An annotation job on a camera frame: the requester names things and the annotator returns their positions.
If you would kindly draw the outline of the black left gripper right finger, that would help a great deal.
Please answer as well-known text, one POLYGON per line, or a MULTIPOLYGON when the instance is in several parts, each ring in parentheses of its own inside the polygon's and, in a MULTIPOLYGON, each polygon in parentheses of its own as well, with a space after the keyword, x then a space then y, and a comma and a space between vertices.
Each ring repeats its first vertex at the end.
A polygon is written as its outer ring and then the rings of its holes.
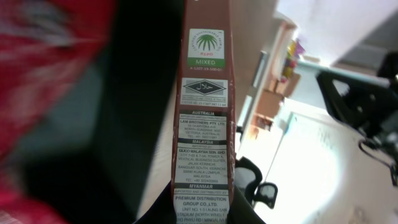
POLYGON ((233 202, 228 213, 228 224, 266 224, 253 210, 237 186, 234 187, 233 202))

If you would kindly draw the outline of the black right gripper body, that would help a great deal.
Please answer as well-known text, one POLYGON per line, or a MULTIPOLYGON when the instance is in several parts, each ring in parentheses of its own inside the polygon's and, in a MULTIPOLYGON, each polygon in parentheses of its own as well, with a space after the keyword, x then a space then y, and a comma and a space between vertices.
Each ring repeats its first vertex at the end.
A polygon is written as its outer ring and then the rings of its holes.
POLYGON ((389 52, 376 73, 367 81, 336 72, 322 71, 316 79, 328 114, 356 130, 364 139, 359 149, 386 166, 397 186, 397 52, 389 52))

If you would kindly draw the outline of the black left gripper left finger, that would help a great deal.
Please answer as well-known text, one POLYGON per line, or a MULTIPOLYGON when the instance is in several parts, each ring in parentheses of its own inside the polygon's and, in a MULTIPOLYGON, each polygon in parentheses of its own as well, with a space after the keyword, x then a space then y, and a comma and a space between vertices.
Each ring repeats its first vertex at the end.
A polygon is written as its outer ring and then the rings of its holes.
POLYGON ((161 191, 148 211, 133 224, 174 224, 171 182, 161 191))

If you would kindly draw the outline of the brown Pocky box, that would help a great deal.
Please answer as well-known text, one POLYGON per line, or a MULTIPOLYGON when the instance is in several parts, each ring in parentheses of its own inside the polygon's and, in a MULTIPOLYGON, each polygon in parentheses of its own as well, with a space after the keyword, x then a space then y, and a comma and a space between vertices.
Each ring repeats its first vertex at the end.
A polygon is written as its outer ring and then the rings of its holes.
POLYGON ((229 0, 186 0, 171 191, 177 223, 226 223, 234 194, 234 65, 229 0))

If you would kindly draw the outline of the red Hacks candy bag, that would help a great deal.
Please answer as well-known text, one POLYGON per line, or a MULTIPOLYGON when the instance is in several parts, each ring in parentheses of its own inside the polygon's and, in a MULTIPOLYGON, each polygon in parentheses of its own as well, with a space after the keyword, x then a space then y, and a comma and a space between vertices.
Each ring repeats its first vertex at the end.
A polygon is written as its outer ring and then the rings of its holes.
POLYGON ((65 223, 53 206, 23 191, 19 175, 23 165, 63 149, 17 148, 106 46, 116 9, 112 0, 1 2, 2 223, 65 223))

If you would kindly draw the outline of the black storage box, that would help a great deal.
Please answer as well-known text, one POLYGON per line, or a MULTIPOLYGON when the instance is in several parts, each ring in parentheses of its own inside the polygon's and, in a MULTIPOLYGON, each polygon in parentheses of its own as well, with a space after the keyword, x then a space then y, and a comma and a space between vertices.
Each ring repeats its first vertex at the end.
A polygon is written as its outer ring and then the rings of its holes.
POLYGON ((183 2, 118 1, 111 40, 19 141, 26 194, 68 223, 133 223, 178 69, 183 2))

